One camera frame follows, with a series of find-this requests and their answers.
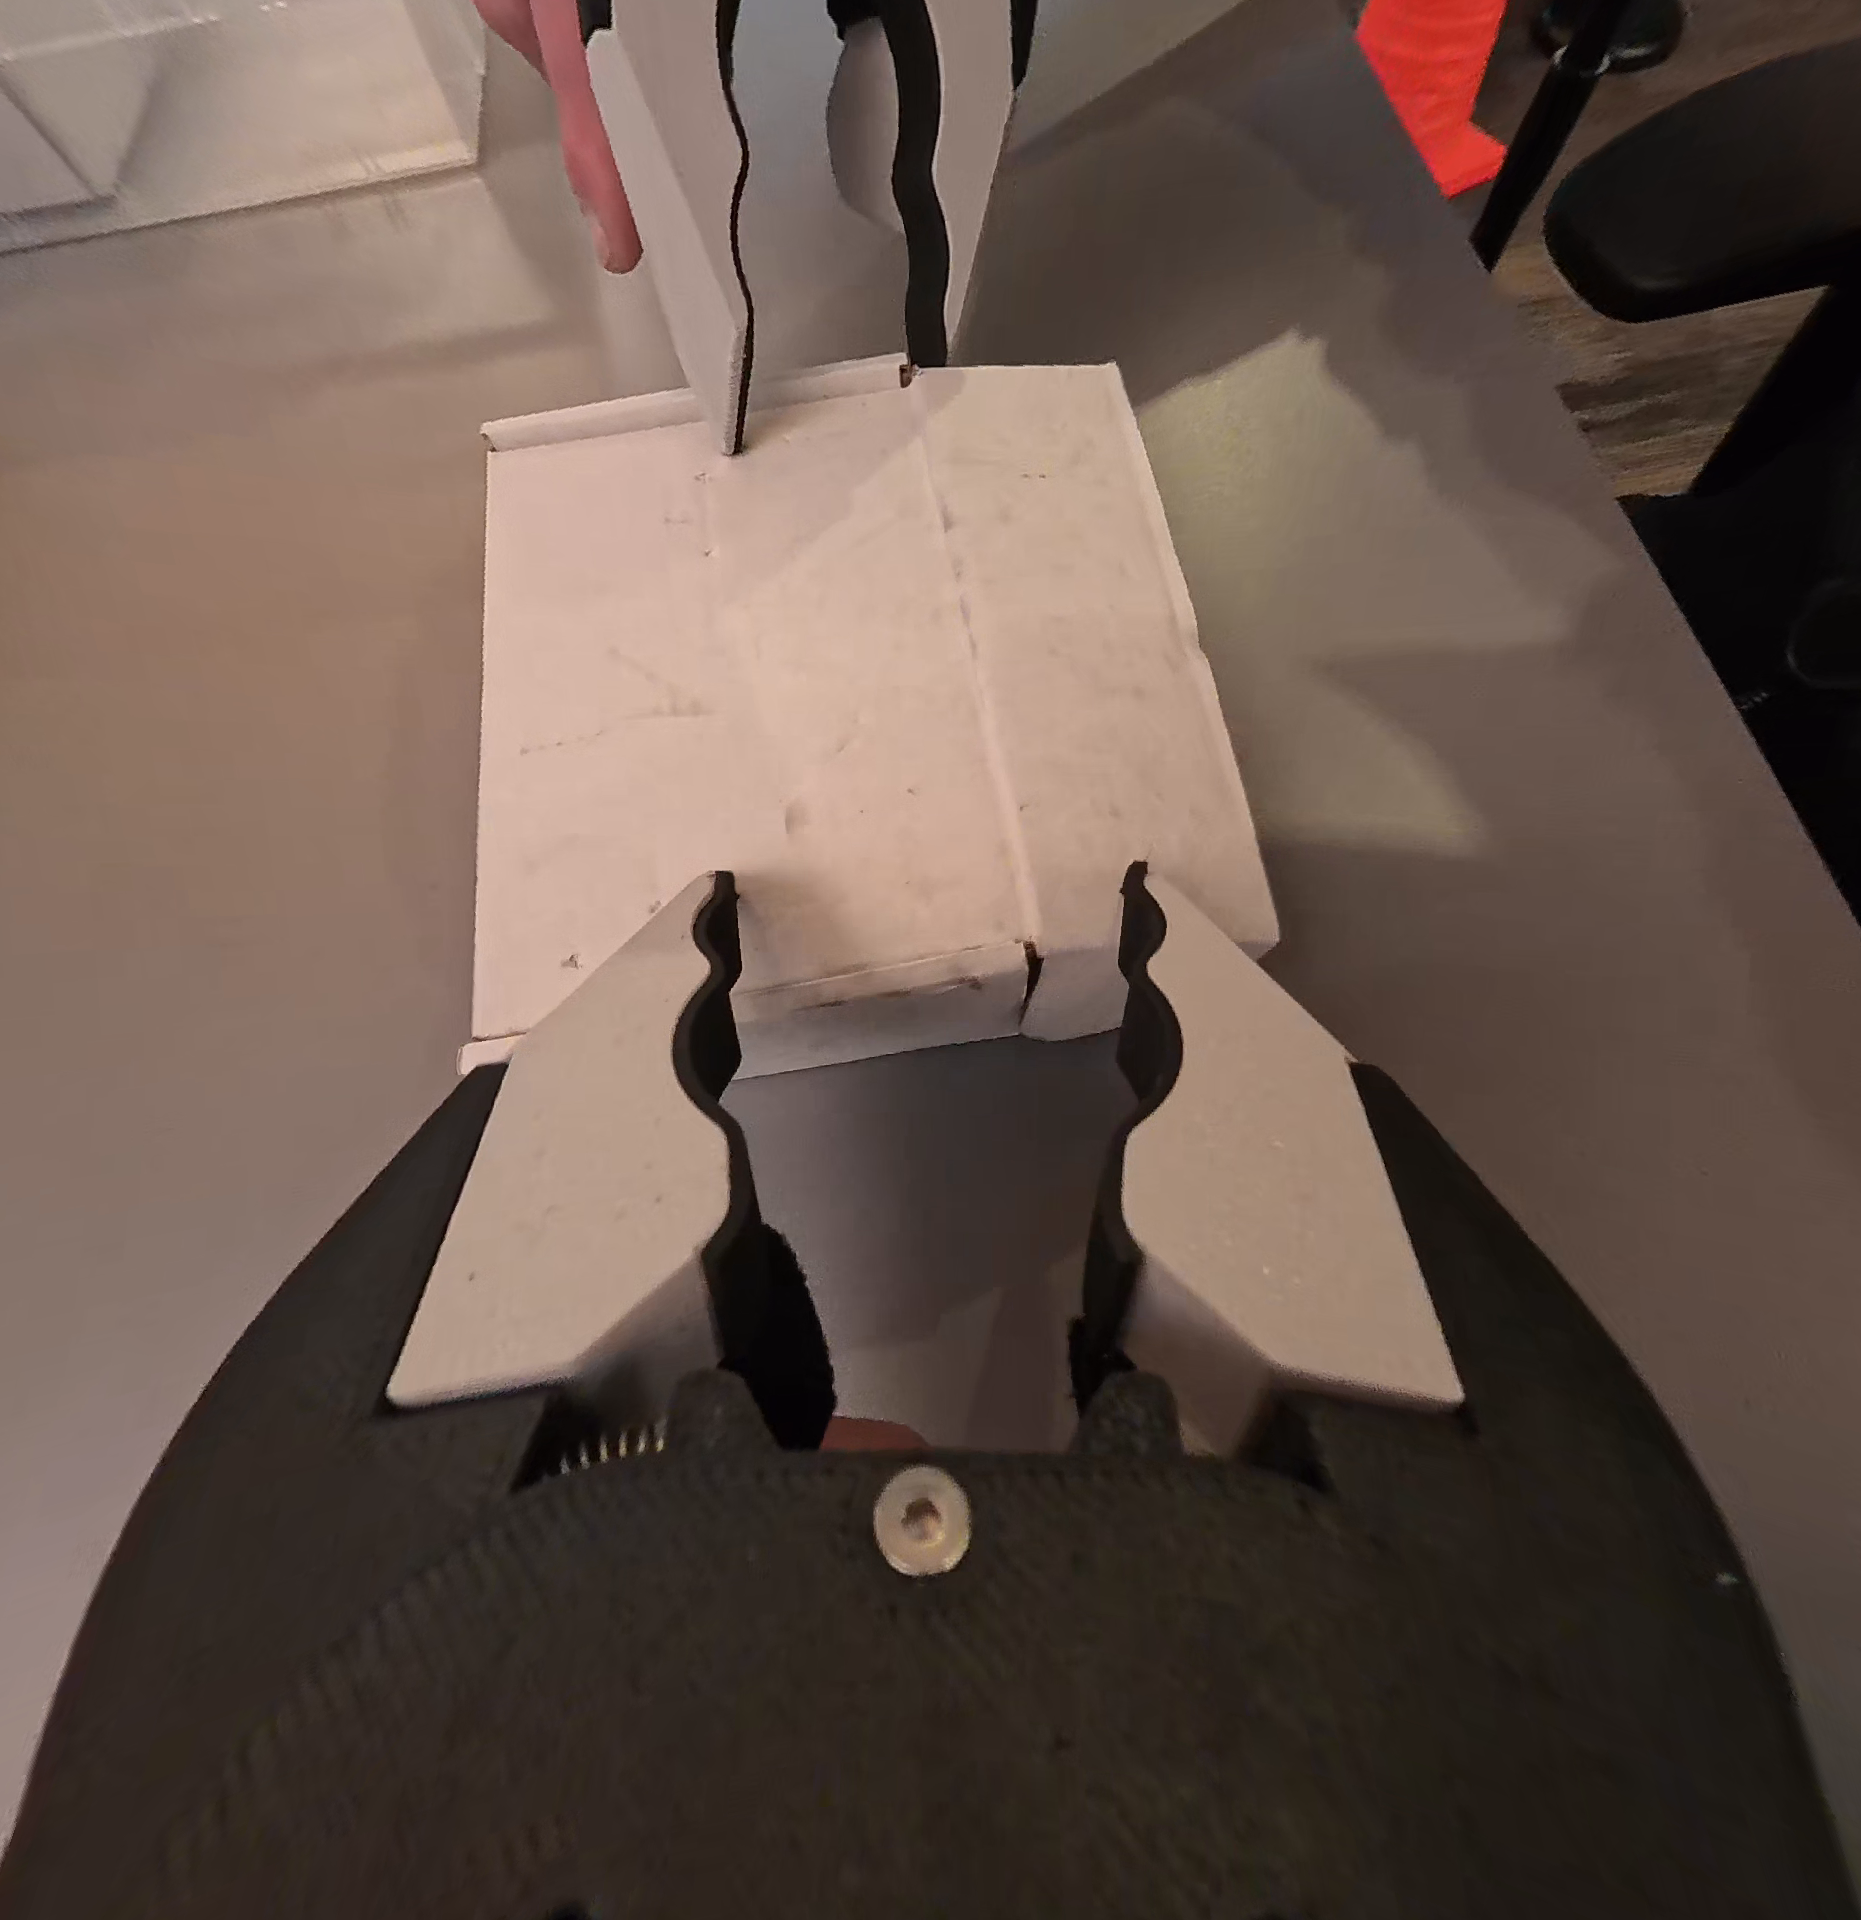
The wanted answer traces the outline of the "black office chair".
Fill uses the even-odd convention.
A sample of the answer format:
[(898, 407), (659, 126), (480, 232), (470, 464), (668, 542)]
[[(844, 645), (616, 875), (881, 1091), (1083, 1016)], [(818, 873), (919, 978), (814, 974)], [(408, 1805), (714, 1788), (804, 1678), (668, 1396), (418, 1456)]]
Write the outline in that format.
[(1820, 293), (1694, 484), (1623, 509), (1861, 927), (1861, 35), (1619, 134), (1543, 234), (1620, 323)]

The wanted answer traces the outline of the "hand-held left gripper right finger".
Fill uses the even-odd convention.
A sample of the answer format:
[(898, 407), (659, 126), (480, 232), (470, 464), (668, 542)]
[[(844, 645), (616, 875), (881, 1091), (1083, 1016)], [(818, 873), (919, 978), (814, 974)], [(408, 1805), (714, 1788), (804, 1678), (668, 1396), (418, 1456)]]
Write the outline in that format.
[(1153, 1376), (1182, 1440), (1230, 1458), (1290, 1393), (1459, 1412), (1350, 1053), (1148, 863), (1120, 901), (1131, 1106), (1091, 1204), (1079, 1416), (1111, 1380)]

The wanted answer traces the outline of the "clear plastic storage bin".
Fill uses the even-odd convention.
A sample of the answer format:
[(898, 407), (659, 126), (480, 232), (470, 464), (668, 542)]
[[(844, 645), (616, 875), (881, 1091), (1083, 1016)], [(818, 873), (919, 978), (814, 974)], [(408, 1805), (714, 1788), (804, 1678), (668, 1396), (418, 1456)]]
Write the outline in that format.
[(0, 257), (479, 160), (460, 3), (0, 3)]

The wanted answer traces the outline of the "white cardboard box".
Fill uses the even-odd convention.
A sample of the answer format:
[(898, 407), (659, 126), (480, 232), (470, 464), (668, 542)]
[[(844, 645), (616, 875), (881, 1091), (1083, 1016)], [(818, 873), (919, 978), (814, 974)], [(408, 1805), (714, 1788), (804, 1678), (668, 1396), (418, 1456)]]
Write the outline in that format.
[(1280, 942), (1116, 364), (774, 383), (485, 424), (471, 1036), (509, 1054), (714, 870), (745, 1075), (1117, 1026), (1133, 863)]

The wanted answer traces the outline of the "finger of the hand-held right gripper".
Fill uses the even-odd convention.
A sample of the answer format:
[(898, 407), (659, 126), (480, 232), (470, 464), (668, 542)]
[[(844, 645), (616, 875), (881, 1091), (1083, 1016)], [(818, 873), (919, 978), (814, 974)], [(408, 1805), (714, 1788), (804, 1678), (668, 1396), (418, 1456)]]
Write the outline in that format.
[(844, 203), (901, 236), (909, 364), (944, 369), (967, 310), (1037, 4), (832, 3), (829, 162)]
[(726, 455), (745, 449), (756, 310), (741, 266), (750, 144), (738, 3), (616, 3), (590, 34), (593, 99), (679, 371)]

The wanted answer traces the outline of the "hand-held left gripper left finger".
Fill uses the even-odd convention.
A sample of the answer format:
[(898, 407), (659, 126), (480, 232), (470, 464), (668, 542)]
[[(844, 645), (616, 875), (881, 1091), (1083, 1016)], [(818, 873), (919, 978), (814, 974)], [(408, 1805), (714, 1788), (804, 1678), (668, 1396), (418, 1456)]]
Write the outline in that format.
[(509, 1054), (389, 1405), (555, 1388), (662, 1412), (764, 1331), (740, 1068), (736, 875), (695, 879)]

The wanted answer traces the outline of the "orange cone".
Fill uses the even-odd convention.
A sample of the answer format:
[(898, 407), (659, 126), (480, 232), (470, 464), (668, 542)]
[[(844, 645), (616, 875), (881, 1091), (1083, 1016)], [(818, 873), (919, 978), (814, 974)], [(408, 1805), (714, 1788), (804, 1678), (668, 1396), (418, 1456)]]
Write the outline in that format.
[(1474, 116), (1505, 13), (1505, 3), (1366, 3), (1358, 22), (1358, 45), (1446, 199), (1488, 186), (1508, 154)]

